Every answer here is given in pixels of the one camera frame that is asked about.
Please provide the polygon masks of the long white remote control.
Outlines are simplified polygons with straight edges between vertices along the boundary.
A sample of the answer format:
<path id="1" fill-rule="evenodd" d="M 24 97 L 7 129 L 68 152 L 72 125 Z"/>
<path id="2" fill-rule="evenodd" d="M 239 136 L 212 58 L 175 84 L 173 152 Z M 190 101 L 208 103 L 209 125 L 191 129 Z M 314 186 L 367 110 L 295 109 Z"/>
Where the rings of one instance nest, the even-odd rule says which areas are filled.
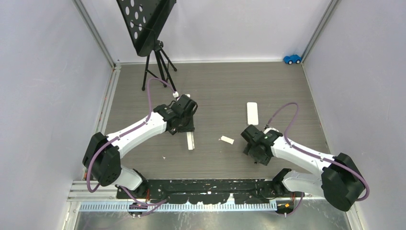
<path id="1" fill-rule="evenodd" d="M 187 132 L 186 135 L 187 135 L 188 150 L 194 150 L 195 144 L 193 132 Z"/>

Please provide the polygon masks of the narrow white battery cover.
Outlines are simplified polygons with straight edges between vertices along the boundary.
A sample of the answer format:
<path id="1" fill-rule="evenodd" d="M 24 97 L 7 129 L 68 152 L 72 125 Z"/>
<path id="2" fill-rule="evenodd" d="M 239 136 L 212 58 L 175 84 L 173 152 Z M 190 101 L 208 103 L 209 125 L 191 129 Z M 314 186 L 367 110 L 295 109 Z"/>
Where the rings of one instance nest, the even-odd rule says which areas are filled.
<path id="1" fill-rule="evenodd" d="M 229 143 L 229 144 L 231 144 L 231 145 L 233 145 L 234 144 L 234 139 L 232 139 L 232 138 L 229 138 L 229 137 L 226 137 L 226 136 L 221 136 L 220 138 L 219 138 L 219 140 L 220 141 L 223 141 L 223 142 L 226 142 L 226 143 Z"/>

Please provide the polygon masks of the white remote with dark buttons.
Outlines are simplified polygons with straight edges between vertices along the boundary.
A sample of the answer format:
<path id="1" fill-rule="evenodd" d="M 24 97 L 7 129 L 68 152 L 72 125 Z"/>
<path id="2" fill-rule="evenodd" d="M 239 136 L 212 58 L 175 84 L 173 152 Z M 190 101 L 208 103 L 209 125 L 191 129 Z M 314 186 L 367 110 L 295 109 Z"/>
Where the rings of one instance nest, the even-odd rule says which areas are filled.
<path id="1" fill-rule="evenodd" d="M 247 102 L 247 124 L 257 126 L 259 124 L 258 104 Z"/>

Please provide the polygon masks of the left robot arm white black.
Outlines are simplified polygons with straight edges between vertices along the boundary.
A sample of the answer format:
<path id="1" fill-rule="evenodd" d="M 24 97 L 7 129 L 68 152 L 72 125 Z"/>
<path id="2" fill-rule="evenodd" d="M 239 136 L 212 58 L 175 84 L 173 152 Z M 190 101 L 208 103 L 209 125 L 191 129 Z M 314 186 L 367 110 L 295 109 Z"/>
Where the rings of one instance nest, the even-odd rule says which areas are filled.
<path id="1" fill-rule="evenodd" d="M 122 158 L 146 140 L 169 132 L 194 131 L 193 116 L 198 104 L 183 94 L 169 105 L 159 105 L 145 118 L 115 133 L 94 134 L 89 141 L 82 163 L 87 168 L 87 183 L 91 178 L 98 186 L 117 185 L 125 187 L 135 198 L 147 192 L 146 179 L 135 169 L 122 165 Z"/>

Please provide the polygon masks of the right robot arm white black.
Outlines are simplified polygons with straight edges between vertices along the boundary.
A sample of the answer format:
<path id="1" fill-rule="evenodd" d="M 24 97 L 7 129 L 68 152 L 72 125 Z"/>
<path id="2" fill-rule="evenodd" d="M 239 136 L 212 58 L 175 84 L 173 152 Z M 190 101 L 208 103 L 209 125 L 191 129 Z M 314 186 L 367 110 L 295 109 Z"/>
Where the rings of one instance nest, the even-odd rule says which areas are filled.
<path id="1" fill-rule="evenodd" d="M 361 194 L 366 193 L 362 175 L 350 156 L 337 156 L 315 151 L 286 138 L 274 128 L 260 131 L 249 125 L 241 133 L 247 142 L 244 154 L 256 163 L 268 165 L 271 158 L 279 158 L 307 170 L 300 173 L 283 168 L 272 180 L 278 196 L 303 192 L 323 197 L 340 211 L 349 211 Z"/>

